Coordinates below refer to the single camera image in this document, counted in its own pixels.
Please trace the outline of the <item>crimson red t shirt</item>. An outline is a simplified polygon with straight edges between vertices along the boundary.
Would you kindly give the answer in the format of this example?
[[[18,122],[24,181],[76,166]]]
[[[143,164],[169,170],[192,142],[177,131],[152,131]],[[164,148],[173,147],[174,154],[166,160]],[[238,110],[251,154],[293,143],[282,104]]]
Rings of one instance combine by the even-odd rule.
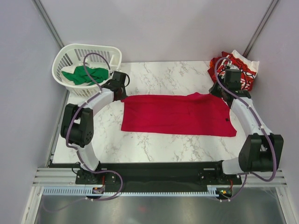
[[[237,133],[230,121],[230,108],[211,94],[134,95],[123,103],[121,130],[125,132],[219,137]]]

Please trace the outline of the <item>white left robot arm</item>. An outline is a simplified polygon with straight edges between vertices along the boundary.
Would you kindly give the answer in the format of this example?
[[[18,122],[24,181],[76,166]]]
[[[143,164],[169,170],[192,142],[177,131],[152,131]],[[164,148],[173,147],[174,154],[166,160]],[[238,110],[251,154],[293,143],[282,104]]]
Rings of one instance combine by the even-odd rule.
[[[99,167],[100,161],[92,146],[93,117],[106,105],[125,99],[129,83],[128,74],[115,71],[112,78],[103,84],[100,92],[78,105],[65,106],[60,135],[65,139],[66,146],[75,150],[80,166],[87,170],[86,178],[91,183],[99,183],[103,177]]]

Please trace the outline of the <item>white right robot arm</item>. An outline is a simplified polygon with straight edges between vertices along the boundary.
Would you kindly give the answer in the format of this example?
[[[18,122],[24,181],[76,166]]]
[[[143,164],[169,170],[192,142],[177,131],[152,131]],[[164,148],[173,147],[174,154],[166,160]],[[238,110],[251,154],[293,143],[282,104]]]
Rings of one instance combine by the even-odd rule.
[[[223,184],[231,175],[272,172],[268,179],[271,181],[279,166],[284,139],[262,122],[250,93],[241,89],[241,71],[227,66],[224,72],[223,76],[219,72],[215,73],[216,83],[209,92],[227,103],[239,119],[246,140],[236,158],[222,161],[222,167],[214,171],[214,178]]]

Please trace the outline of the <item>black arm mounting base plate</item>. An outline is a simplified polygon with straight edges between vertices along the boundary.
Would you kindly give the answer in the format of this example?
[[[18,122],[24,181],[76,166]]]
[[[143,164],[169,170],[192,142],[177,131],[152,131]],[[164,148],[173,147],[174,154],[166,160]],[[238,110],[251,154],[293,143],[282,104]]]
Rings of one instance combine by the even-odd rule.
[[[241,185],[223,173],[220,162],[102,163],[100,173],[80,169],[76,184],[104,184],[108,192],[191,192],[209,185]]]

